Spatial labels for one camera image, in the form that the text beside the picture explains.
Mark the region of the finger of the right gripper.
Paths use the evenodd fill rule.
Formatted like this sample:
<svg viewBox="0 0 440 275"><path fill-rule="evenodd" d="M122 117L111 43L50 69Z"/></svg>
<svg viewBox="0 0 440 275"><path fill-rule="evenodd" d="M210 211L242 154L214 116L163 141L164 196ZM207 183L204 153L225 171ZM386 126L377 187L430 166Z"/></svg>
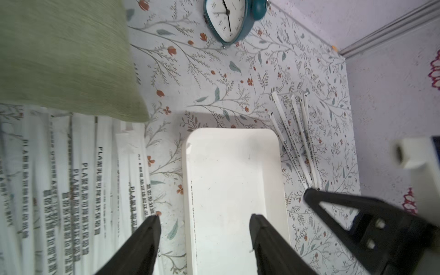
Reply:
<svg viewBox="0 0 440 275"><path fill-rule="evenodd" d="M305 203L372 275L437 275L440 228L382 200L307 189ZM346 230L323 203L358 211Z"/></svg>

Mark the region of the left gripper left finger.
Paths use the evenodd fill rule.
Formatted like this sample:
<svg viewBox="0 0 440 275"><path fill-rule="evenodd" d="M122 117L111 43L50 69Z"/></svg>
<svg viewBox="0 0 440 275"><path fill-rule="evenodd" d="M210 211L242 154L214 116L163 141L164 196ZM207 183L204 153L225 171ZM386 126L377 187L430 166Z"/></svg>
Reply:
<svg viewBox="0 0 440 275"><path fill-rule="evenodd" d="M160 234L160 217L149 216L97 274L152 275Z"/></svg>

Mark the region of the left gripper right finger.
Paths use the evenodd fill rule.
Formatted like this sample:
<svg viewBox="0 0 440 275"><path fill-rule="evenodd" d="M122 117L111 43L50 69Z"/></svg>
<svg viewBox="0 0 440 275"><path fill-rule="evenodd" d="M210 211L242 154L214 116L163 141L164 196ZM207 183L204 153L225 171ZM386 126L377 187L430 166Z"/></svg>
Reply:
<svg viewBox="0 0 440 275"><path fill-rule="evenodd" d="M259 275L314 275L316 273L263 215L252 214L249 229Z"/></svg>

